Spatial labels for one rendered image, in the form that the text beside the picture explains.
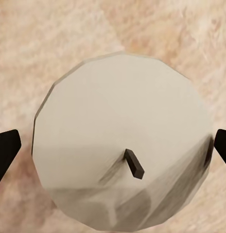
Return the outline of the pillar candle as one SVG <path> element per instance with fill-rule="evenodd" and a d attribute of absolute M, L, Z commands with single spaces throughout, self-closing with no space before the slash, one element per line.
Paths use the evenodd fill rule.
<path fill-rule="evenodd" d="M 135 233 L 191 202 L 214 141 L 209 109 L 186 75 L 118 51 L 53 83 L 35 115 L 31 155 L 65 215 L 96 231 Z"/>

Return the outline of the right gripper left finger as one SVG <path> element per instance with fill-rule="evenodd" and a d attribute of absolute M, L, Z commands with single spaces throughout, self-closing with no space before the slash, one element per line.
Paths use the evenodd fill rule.
<path fill-rule="evenodd" d="M 0 133 L 0 181 L 21 149 L 18 130 Z"/>

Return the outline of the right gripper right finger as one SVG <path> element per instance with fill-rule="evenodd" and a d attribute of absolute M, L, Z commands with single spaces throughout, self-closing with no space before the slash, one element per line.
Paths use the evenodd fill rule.
<path fill-rule="evenodd" d="M 217 131 L 214 147 L 226 163 L 226 130 L 219 129 Z"/>

